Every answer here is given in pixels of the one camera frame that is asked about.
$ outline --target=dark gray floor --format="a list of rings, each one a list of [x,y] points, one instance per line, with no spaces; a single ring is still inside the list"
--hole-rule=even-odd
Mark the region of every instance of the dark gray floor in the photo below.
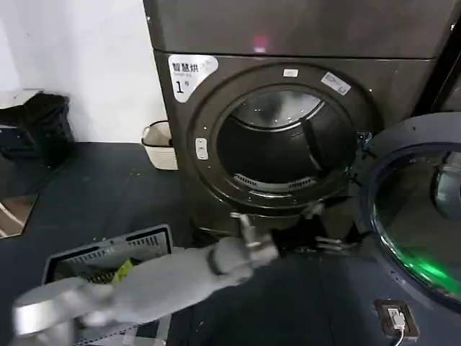
[[[177,173],[155,170],[141,146],[81,144],[51,175],[0,161],[0,196],[37,188],[24,234],[0,240],[8,280],[1,287],[0,345],[11,335],[14,297],[40,284],[48,256],[160,223],[170,224],[176,244],[190,242]],[[371,258],[292,255],[176,314],[169,345],[388,346],[373,306],[378,298],[408,302],[418,346],[459,344],[457,325],[411,299]]]

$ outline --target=white trash bin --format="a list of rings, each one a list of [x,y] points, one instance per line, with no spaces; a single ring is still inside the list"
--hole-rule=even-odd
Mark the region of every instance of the white trash bin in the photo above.
[[[145,128],[141,143],[155,168],[169,171],[178,169],[168,120],[156,121]]]

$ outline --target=gray plastic basket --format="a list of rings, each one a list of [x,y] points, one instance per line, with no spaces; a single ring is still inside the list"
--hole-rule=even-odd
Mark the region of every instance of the gray plastic basket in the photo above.
[[[80,277],[91,283],[110,283],[117,270],[128,259],[144,262],[171,254],[172,240],[168,225],[160,225],[124,236],[72,249],[48,258],[42,283]],[[87,345],[105,337],[139,327],[135,324],[114,324],[102,328],[79,328],[75,345]]]

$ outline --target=laundry basket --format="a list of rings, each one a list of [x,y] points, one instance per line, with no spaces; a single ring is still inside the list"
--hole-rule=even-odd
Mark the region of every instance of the laundry basket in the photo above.
[[[145,128],[141,142],[155,168],[170,171],[178,169],[167,120],[157,121]]]
[[[54,254],[45,266],[42,283],[64,278],[80,277],[90,283],[110,283],[114,274],[126,260],[145,262],[172,253],[172,238],[168,225],[160,225],[132,232],[124,236]],[[145,345],[140,343],[109,343],[107,337],[116,340],[121,333],[136,337],[167,337],[170,317],[138,325],[113,322],[105,327],[85,327],[78,324],[73,346],[84,345]]]

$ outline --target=green light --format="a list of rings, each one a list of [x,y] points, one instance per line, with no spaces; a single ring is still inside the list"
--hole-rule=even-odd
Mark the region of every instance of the green light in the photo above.
[[[433,265],[431,265],[429,263],[422,262],[422,263],[419,264],[419,267],[421,269],[427,271],[427,272],[430,272],[432,275],[436,275],[436,276],[438,276],[440,278],[444,278],[444,279],[449,278],[449,276],[446,273],[442,272],[438,268],[435,268],[435,266],[433,266]]]
[[[396,256],[412,272],[432,285],[439,286],[450,293],[461,293],[461,282],[450,276],[446,270],[441,268],[441,265],[436,265],[435,261],[429,259],[426,254],[415,254],[414,250],[406,249],[405,254],[397,251]]]

